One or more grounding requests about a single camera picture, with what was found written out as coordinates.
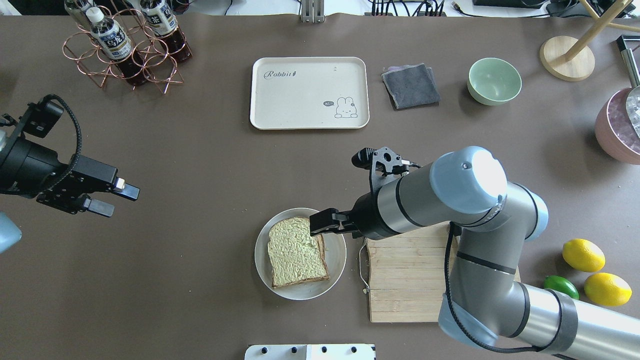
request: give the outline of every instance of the bread crust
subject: bread crust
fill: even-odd
[[[306,220],[308,222],[308,218],[303,218],[303,217],[294,217],[294,218],[302,218],[304,220]],[[286,221],[286,220],[290,220],[292,218],[287,218],[284,220],[281,220],[279,222],[277,222],[276,224],[273,225],[273,227],[275,227],[276,225],[278,225],[279,223]],[[321,276],[321,277],[311,277],[311,278],[307,278],[307,279],[302,279],[299,281],[294,281],[294,282],[288,282],[286,284],[280,284],[280,285],[276,285],[275,284],[275,269],[273,268],[273,263],[271,264],[271,287],[272,288],[281,288],[283,286],[290,286],[290,285],[296,285],[296,284],[303,284],[306,282],[316,282],[316,281],[324,281],[324,280],[329,280],[330,275],[329,275],[329,268],[326,265],[326,261],[324,260],[325,257],[325,248],[324,248],[324,238],[322,236],[322,234],[318,234],[316,236],[314,236],[314,239],[317,243],[318,246],[318,250],[319,250],[319,257],[322,260],[322,265],[324,267],[324,271],[326,273],[325,276]]]

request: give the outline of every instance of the gray cloth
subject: gray cloth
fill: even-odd
[[[440,101],[433,69],[423,63],[389,67],[389,71],[382,74],[382,81],[385,82],[396,109]]]

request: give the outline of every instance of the lime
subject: lime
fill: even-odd
[[[598,245],[585,239],[572,239],[564,243],[562,257],[572,268],[584,272],[597,272],[604,267],[604,253]]]
[[[621,277],[600,272],[584,281],[584,293],[598,305],[619,306],[631,299],[631,287]]]
[[[551,289],[560,291],[561,293],[565,293],[575,300],[578,300],[580,298],[580,295],[578,295],[578,289],[575,288],[571,281],[558,275],[547,276],[545,278],[543,287],[545,289]]]

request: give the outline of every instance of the white bracket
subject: white bracket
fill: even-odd
[[[375,360],[373,344],[252,345],[244,360]]]
[[[324,22],[324,0],[301,0],[300,19],[302,22]]]

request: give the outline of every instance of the light blue joint cap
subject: light blue joint cap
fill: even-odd
[[[478,319],[474,318],[473,315],[464,310],[460,305],[452,302],[453,309],[456,312],[456,316],[458,320],[464,325],[465,329],[469,334],[471,334],[477,340],[481,342],[494,346],[495,342],[498,340],[498,336],[488,327],[484,326]],[[449,310],[449,305],[447,303],[447,294],[442,294],[442,305],[440,306],[440,314],[438,315],[438,326],[440,326],[441,330],[444,331],[445,334],[450,337],[460,341],[465,345],[469,345],[471,347],[481,348],[479,345],[471,341],[467,335],[460,329],[456,321],[453,320],[453,315],[451,314],[451,310]]]
[[[542,232],[547,228],[547,224],[549,223],[549,209],[547,208],[547,204],[545,204],[545,201],[535,193],[529,193],[531,194],[533,202],[538,209],[538,222],[536,223],[536,228],[534,229],[533,233],[531,233],[530,237],[526,238],[524,241],[537,239],[540,234],[542,234]]]
[[[9,249],[22,237],[22,231],[0,211],[0,252]]]
[[[487,211],[507,194],[502,165],[480,146],[441,156],[431,165],[429,182],[440,201],[463,214]]]

